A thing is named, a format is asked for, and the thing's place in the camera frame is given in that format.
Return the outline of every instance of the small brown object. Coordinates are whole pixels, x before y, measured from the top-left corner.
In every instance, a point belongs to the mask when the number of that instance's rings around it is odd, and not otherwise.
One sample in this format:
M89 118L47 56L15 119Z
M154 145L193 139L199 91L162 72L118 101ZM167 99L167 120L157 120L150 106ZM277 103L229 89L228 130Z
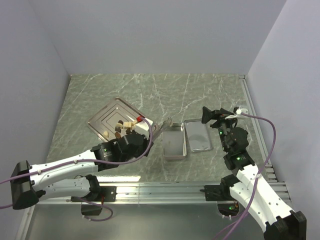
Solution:
M117 139L120 139L121 138L121 134L119 132L115 132L114 136L117 138Z

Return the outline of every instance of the white wall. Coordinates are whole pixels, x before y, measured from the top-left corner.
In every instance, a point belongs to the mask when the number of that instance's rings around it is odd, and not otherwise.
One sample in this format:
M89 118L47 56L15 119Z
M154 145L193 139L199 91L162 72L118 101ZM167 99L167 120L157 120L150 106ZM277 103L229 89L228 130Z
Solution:
M68 85L53 44L27 0L0 1L0 180L16 164L43 163ZM0 186L10 204L10 184ZM14 239L23 210L0 210L0 239Z
M247 74L285 3L29 1L70 74Z
M255 59L248 84L257 114L277 129L272 163L319 239L320 1L289 0ZM269 146L272 129L263 125Z

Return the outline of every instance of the cable connector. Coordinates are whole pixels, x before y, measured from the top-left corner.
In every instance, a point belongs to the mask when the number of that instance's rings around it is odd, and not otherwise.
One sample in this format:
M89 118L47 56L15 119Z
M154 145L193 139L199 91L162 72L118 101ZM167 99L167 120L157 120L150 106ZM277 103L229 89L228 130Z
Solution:
M244 119L244 118L247 118L246 116L243 116L241 113L249 114L249 110L245 107L240 106L235 111L235 115L227 116L227 117L225 117L225 119Z
M138 121L138 123L140 123L140 122L142 122L143 121L143 116L138 116L137 118L136 118L136 120Z

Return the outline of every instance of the metal container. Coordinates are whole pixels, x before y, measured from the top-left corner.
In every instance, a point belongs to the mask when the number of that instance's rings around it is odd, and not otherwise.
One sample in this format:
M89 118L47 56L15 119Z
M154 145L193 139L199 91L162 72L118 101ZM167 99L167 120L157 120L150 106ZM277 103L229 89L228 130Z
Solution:
M134 121L137 117L146 115L136 109L133 105L125 101L120 97L114 98L104 108L98 111L88 121L89 128L95 132L103 141L108 142L111 139L115 139L115 126L119 120L123 122ZM158 129L158 125L153 123L153 132ZM121 131L122 135L126 135L126 131Z
M201 119L185 120L185 131L191 152L205 152L212 149L207 126Z
M173 123L162 135L163 159L182 160L187 156L187 143L184 123Z

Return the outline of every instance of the gray marble table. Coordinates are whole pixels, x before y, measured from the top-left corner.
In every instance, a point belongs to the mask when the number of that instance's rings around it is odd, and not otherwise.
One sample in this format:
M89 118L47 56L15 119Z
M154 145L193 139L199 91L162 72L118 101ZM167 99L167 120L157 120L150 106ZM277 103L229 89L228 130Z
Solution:
M101 142L89 129L88 119L110 100L121 97L152 120L161 123L198 119L202 107L232 110L246 105L238 75L235 74L89 74L73 75L58 119L47 162L82 153ZM251 119L238 125L249 132L250 156L260 165L263 157ZM194 153L187 146L187 158L164 160L162 136L149 156L96 173L101 181L181 182L219 181L231 174L225 166L218 131L209 129L213 150Z

